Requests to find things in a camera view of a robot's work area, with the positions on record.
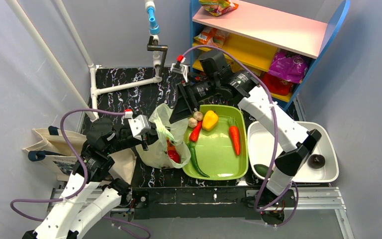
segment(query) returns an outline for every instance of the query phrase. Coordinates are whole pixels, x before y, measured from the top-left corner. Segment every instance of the cucumber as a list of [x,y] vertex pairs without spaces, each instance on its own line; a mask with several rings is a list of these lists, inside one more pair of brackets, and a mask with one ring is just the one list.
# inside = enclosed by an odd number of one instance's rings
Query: cucumber
[[264,164],[255,164],[254,169],[256,170],[256,173],[258,173],[260,176],[266,177],[267,170],[269,169],[269,167],[265,166]]

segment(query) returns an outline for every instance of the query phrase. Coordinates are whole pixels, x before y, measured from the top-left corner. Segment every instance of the green plastic tray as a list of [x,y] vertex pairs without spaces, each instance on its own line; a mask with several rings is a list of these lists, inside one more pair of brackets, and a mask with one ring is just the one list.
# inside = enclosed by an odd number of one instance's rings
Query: green plastic tray
[[[248,170],[247,133],[245,130],[244,117],[241,111],[231,106],[202,105],[200,111],[205,114],[212,110],[219,116],[219,123],[210,132],[201,130],[196,142],[195,152],[200,169],[209,178],[198,174],[193,165],[188,163],[183,167],[189,177],[205,180],[232,180],[241,178]],[[241,154],[237,156],[233,149],[232,140],[229,137],[229,119],[235,121],[239,128],[241,140]],[[188,143],[192,128],[188,128],[184,141]]]

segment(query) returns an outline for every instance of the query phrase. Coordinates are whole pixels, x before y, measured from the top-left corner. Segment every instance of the black round object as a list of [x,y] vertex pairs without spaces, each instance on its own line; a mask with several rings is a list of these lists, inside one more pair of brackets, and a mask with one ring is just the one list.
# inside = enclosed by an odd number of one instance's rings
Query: black round object
[[326,159],[321,154],[312,154],[308,158],[308,166],[313,169],[320,169],[326,164]]

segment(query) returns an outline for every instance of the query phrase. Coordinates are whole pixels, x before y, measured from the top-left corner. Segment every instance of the red chili pepper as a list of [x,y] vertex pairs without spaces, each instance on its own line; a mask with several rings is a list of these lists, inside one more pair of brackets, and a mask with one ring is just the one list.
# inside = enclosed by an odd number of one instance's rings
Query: red chili pepper
[[168,155],[175,163],[181,163],[181,157],[179,156],[178,152],[174,150],[169,150]]
[[197,123],[197,126],[194,128],[194,130],[190,134],[190,141],[197,142],[202,126],[203,126],[203,121],[199,121]]
[[229,128],[229,134],[233,143],[233,148],[235,149],[236,155],[241,153],[241,143],[239,142],[239,129],[236,126],[231,126]]

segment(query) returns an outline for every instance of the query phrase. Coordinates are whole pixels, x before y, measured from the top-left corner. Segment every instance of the blue shelf side panel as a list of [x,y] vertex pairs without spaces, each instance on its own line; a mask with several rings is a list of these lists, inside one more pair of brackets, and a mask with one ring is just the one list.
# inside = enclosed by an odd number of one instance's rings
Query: blue shelf side panel
[[320,55],[317,59],[311,62],[311,65],[308,69],[307,74],[304,77],[304,80],[301,82],[301,84],[295,89],[293,92],[293,95],[288,102],[288,104],[285,106],[284,110],[287,110],[288,107],[292,104],[295,97],[298,95],[299,91],[301,90],[302,86],[307,82],[308,78],[311,76],[312,72],[314,71],[315,67],[317,66],[318,62],[323,57],[324,53],[327,51],[329,46],[332,44],[333,40],[335,39],[337,33],[339,32],[340,27],[342,26],[343,21],[346,18],[346,15],[349,10],[349,6],[351,5],[351,0],[343,0],[342,3],[338,6],[335,13],[333,14],[332,18],[327,24],[326,32],[324,34],[323,42],[321,43],[320,48]]
[[[194,37],[200,34],[200,32],[203,30],[204,25],[193,22],[192,17],[197,13],[197,11],[201,8],[201,4],[198,0],[190,0],[190,47],[192,47],[192,43],[194,42]],[[200,55],[200,50],[194,50],[190,52],[189,59],[190,59],[190,69],[191,71],[196,71],[192,68],[192,64],[196,61],[197,57]]]

